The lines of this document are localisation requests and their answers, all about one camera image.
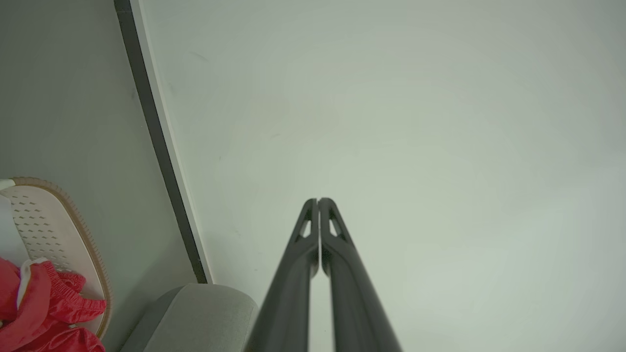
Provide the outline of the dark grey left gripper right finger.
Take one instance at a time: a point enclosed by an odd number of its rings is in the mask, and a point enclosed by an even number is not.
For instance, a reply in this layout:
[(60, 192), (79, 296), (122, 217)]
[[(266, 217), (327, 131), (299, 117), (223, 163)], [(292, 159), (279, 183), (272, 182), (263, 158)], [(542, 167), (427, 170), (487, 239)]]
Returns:
[(333, 199), (319, 200), (322, 267), (330, 280), (335, 352), (402, 352)]

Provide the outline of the black and white baseboard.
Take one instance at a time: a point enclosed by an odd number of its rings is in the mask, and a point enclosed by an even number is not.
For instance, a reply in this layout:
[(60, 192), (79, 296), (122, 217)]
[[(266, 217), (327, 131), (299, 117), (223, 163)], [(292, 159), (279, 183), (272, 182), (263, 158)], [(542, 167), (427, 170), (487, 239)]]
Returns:
[(119, 22), (123, 42), (131, 66), (134, 84), (138, 93), (141, 109), (150, 134), (152, 146), (158, 160), (159, 170), (165, 182), (166, 191), (174, 210), (180, 236), (185, 245), (186, 254), (199, 283), (212, 283), (210, 270), (203, 262), (199, 243), (194, 237), (179, 180), (175, 174), (166, 134), (159, 118), (158, 105), (154, 93), (158, 91), (152, 83), (147, 67), (148, 49), (143, 49), (139, 40), (139, 10), (132, 9), (132, 0), (112, 0)]

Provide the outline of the white perforated laundry basket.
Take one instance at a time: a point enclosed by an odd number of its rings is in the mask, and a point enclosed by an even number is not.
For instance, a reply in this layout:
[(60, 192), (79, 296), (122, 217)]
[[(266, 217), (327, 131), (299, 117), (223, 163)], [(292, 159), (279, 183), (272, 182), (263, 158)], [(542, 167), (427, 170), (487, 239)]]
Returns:
[(112, 288), (96, 243), (75, 203), (58, 185), (34, 177), (0, 179), (0, 258), (16, 265), (45, 258), (60, 272), (86, 279), (81, 294), (107, 309), (81, 323), (98, 338), (112, 316)]

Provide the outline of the red clothing item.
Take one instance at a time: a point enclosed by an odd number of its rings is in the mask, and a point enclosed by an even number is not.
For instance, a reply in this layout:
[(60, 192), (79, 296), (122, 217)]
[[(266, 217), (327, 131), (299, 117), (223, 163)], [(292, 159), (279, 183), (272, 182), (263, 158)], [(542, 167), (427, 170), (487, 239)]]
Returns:
[(0, 258), (0, 352), (106, 352), (80, 326), (107, 309), (104, 299), (81, 295), (86, 282), (44, 258), (21, 267)]

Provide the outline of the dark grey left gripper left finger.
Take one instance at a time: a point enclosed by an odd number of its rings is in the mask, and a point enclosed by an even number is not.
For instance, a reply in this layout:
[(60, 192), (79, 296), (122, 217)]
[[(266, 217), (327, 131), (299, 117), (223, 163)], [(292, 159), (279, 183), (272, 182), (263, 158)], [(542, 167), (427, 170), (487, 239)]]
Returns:
[(319, 257), (319, 208), (311, 198), (300, 211), (246, 352), (308, 352), (310, 286)]

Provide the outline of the grey fabric sofa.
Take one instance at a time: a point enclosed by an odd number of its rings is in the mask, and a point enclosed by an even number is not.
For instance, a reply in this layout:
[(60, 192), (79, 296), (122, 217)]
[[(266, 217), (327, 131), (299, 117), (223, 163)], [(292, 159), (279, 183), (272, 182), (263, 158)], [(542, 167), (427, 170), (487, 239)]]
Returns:
[(177, 287), (148, 307), (119, 352), (243, 352), (258, 313), (228, 286)]

